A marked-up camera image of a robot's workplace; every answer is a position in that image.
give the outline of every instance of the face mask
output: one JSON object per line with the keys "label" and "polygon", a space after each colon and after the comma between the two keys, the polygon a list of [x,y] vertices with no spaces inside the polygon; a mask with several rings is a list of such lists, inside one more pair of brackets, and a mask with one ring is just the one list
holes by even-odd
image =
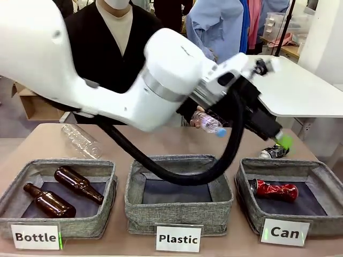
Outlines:
{"label": "face mask", "polygon": [[122,10],[125,9],[130,0],[105,0],[105,2],[113,9]]}

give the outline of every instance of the label card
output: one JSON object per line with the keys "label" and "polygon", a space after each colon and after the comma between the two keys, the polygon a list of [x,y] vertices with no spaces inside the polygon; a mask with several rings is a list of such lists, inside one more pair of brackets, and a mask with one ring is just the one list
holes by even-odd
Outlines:
{"label": "label card", "polygon": [[156,250],[198,253],[201,235],[201,228],[157,226]]}
{"label": "label card", "polygon": [[59,250],[61,237],[57,225],[11,224],[17,249]]}
{"label": "label card", "polygon": [[304,246],[310,223],[281,221],[266,218],[264,221],[262,243]]}

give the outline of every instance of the clear plastic bottle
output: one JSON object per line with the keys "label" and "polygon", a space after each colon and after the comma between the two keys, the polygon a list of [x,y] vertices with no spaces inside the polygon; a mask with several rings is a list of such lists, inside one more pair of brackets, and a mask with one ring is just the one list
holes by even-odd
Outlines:
{"label": "clear plastic bottle", "polygon": [[99,159],[102,155],[100,143],[75,124],[65,124],[62,132],[73,147],[86,158]]}
{"label": "clear plastic bottle", "polygon": [[204,112],[196,111],[192,116],[192,120],[200,122],[202,129],[207,133],[214,133],[220,138],[226,136],[226,130],[223,128],[223,125]]}

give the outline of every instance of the cardboard box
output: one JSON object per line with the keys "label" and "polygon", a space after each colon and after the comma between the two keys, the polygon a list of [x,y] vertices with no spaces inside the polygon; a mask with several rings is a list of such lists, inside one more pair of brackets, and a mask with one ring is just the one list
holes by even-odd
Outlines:
{"label": "cardboard box", "polygon": [[42,97],[17,82],[13,84],[12,97],[16,93],[19,95],[28,120],[59,120],[64,115],[64,111],[51,106]]}

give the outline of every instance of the bottle cap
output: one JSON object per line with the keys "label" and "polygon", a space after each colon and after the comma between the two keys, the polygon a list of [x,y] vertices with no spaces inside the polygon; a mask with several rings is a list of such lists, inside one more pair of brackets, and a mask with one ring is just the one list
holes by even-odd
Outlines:
{"label": "bottle cap", "polygon": [[226,129],[221,127],[217,132],[216,135],[220,138],[223,138],[226,136]]}

